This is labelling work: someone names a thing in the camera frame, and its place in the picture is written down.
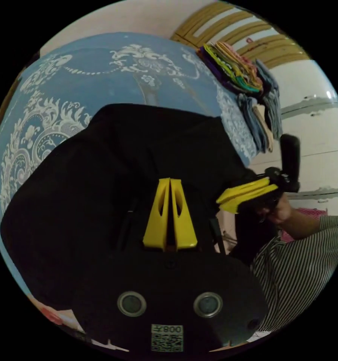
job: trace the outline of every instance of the black handle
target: black handle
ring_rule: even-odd
[[[285,192],[297,193],[300,188],[300,140],[290,134],[280,137],[280,151],[282,154],[282,170],[289,177],[288,189]]]

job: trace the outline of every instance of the cabinet door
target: cabinet door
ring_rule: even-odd
[[[281,168],[281,162],[268,162],[251,165],[255,173],[263,173],[268,167]],[[338,151],[301,157],[301,192],[312,192],[323,187],[338,189]]]
[[[299,60],[270,69],[279,84],[280,106],[285,108],[313,96],[337,98],[337,94],[319,65]]]
[[[309,114],[300,114],[284,119],[283,132],[295,135],[301,142],[301,155],[338,151],[338,108]],[[260,153],[252,164],[280,161],[279,142],[275,142],[272,153]]]
[[[300,200],[290,200],[290,204],[294,208],[310,208],[310,209],[320,209],[321,211],[328,210],[328,215],[338,215],[338,197],[331,199],[326,199],[325,196],[323,199],[300,199]]]

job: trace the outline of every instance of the hand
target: hand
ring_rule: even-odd
[[[286,194],[284,193],[272,213],[270,213],[268,208],[263,208],[257,213],[262,216],[267,216],[267,219],[274,224],[282,224],[291,217],[292,212],[293,208],[290,205]]]

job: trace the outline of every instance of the light blue cloth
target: light blue cloth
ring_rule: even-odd
[[[253,112],[253,106],[256,105],[258,101],[255,98],[248,97],[243,93],[238,95],[237,101],[244,115],[244,119],[246,120],[252,133],[258,151],[265,153],[269,146],[268,139],[263,126]]]
[[[26,69],[8,106],[0,126],[0,222],[15,192],[51,150],[84,129],[100,108],[111,103],[221,116],[243,163],[249,165],[258,153],[236,95],[218,83],[192,48],[135,33],[77,40]],[[0,251],[28,294],[1,236]]]
[[[271,131],[275,140],[279,140],[283,134],[282,128],[282,111],[280,109],[279,101],[279,85],[269,69],[263,64],[260,59],[255,60],[258,68],[258,76],[262,79],[264,91],[262,102],[265,105],[268,114],[268,120],[271,125]]]

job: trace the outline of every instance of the folded cloth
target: folded cloth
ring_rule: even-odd
[[[328,215],[328,211],[320,211],[319,209],[297,208],[297,211],[309,215],[314,219],[319,219],[324,215]],[[281,240],[287,243],[294,241],[294,239],[286,231],[282,232]]]
[[[270,129],[268,128],[265,122],[265,106],[262,104],[255,104],[253,105],[252,110],[265,132],[266,139],[268,140],[267,149],[269,150],[269,152],[273,152],[274,137],[273,137],[273,133],[270,131]]]
[[[258,151],[265,153],[269,145],[268,140],[263,126],[260,124],[259,120],[253,112],[253,106],[257,104],[257,100],[241,93],[237,97],[237,103],[244,115],[244,119],[250,129]]]
[[[258,69],[258,75],[263,81],[263,94],[258,99],[259,103],[265,105],[267,125],[273,133],[274,139],[279,140],[283,134],[282,114],[279,101],[279,85],[274,76],[261,60],[256,59],[255,64]]]
[[[247,59],[245,56],[239,55],[232,46],[230,46],[229,44],[226,44],[224,42],[221,42],[221,41],[218,41],[215,44],[215,48],[220,51],[220,53],[222,54],[224,59],[226,59],[226,58],[234,59],[234,61],[237,62],[238,66],[241,69],[244,69],[244,71],[242,71],[242,72],[245,74],[248,74],[248,76],[250,76],[253,84],[258,89],[262,90],[263,82],[257,75],[256,66],[249,59]]]
[[[228,78],[246,93],[260,93],[262,87],[253,79],[252,73],[234,56],[225,56],[213,44],[204,44],[204,51],[218,64]]]
[[[216,79],[225,87],[226,89],[238,93],[243,90],[237,86],[235,86],[232,82],[228,81],[228,77],[224,74],[224,72],[220,69],[218,64],[214,62],[214,60],[204,51],[203,47],[196,51],[198,57],[204,62],[204,64],[210,69]]]

